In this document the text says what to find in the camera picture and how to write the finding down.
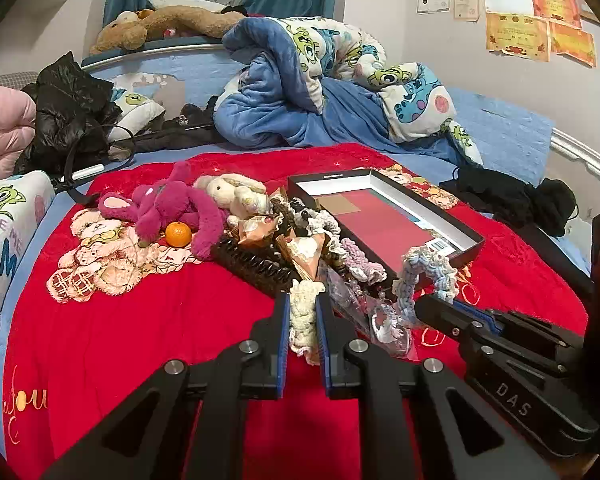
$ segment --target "open cardboard box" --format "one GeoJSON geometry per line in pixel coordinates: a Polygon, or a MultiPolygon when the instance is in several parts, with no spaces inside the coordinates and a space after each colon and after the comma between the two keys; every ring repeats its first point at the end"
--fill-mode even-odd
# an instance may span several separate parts
{"type": "MultiPolygon", "coordinates": [[[[312,209],[326,209],[372,262],[384,265],[390,288],[402,270],[401,256],[428,245],[459,269],[478,254],[484,238],[429,200],[376,170],[295,175],[287,193],[312,209]]],[[[417,289],[429,285],[424,275],[417,289]]]]}

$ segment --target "orange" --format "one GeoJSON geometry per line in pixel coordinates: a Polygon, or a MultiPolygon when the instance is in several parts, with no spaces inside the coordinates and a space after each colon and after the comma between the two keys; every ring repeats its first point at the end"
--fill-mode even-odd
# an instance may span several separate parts
{"type": "Polygon", "coordinates": [[[182,222],[171,222],[164,230],[164,238],[171,247],[184,247],[191,241],[191,229],[182,222]]]}

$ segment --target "silver screw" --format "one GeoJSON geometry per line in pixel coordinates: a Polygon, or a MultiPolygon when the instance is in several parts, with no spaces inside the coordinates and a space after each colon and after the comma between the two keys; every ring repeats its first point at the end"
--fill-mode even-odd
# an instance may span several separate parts
{"type": "Polygon", "coordinates": [[[424,359],[422,365],[424,366],[424,369],[427,372],[431,372],[432,374],[437,374],[438,372],[441,372],[442,368],[445,367],[445,365],[442,364],[442,361],[436,359],[435,357],[424,359]]]}
{"type": "Polygon", "coordinates": [[[260,345],[258,345],[258,342],[254,341],[253,339],[245,339],[238,345],[238,348],[245,354],[253,354],[254,352],[258,351],[260,345]]]}
{"type": "Polygon", "coordinates": [[[172,359],[164,364],[164,371],[169,375],[178,375],[184,371],[184,363],[179,359],[172,359]]]}
{"type": "Polygon", "coordinates": [[[357,354],[362,354],[362,352],[369,350],[369,343],[364,339],[352,339],[349,341],[349,348],[357,354]]]}

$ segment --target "pink puffer jacket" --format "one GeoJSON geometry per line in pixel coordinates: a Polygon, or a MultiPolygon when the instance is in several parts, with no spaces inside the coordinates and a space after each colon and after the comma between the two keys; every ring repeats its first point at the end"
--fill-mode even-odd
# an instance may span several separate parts
{"type": "Polygon", "coordinates": [[[36,104],[24,92],[0,86],[0,178],[13,174],[22,150],[33,139],[36,104]]]}

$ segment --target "wall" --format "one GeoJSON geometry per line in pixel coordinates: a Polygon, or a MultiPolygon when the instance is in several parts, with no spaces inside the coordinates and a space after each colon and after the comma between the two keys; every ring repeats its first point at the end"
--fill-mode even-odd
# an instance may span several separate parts
{"type": "MultiPolygon", "coordinates": [[[[600,25],[583,20],[594,35],[598,68],[553,56],[535,62],[485,49],[484,0],[477,23],[450,12],[417,15],[407,0],[404,61],[429,65],[447,85],[516,103],[555,121],[555,126],[600,152],[600,25]]],[[[600,185],[579,163],[552,153],[547,174],[567,182],[578,197],[581,216],[600,211],[600,185]]]]}
{"type": "Polygon", "coordinates": [[[344,22],[375,37],[390,64],[402,61],[406,14],[406,0],[345,0],[344,4],[344,22]]]}
{"type": "Polygon", "coordinates": [[[78,62],[102,28],[105,0],[66,0],[32,15],[18,0],[0,24],[0,74],[39,71],[68,51],[78,62]]]}

